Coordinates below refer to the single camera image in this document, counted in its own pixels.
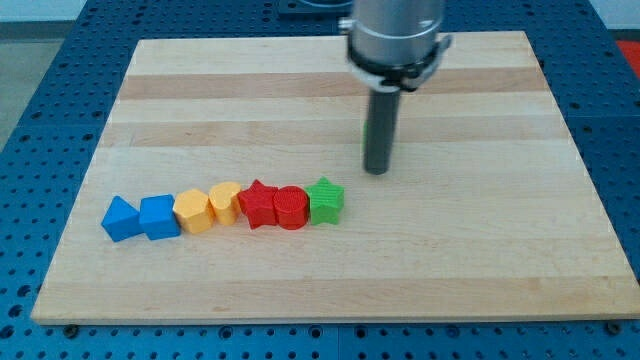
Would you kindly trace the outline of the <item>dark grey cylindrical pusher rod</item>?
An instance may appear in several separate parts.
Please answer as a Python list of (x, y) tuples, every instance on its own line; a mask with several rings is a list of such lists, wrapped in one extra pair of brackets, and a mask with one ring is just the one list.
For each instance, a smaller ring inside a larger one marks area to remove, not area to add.
[(363, 158), (363, 168), (369, 174), (382, 175), (389, 169), (399, 104), (399, 91), (370, 91), (367, 152)]

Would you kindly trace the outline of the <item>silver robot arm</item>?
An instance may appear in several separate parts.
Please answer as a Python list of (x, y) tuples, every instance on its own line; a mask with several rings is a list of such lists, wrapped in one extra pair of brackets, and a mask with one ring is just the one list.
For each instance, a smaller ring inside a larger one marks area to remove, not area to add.
[(369, 88), (363, 168), (390, 167), (401, 94), (414, 92), (437, 71), (452, 37), (438, 34), (444, 0), (360, 0), (339, 20), (353, 75)]

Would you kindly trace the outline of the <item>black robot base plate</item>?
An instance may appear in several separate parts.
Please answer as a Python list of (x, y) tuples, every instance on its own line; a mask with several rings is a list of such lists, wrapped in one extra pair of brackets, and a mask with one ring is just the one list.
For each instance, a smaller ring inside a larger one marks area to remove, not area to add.
[(304, 16), (346, 16), (351, 12), (352, 0), (277, 0), (277, 12), (284, 18)]

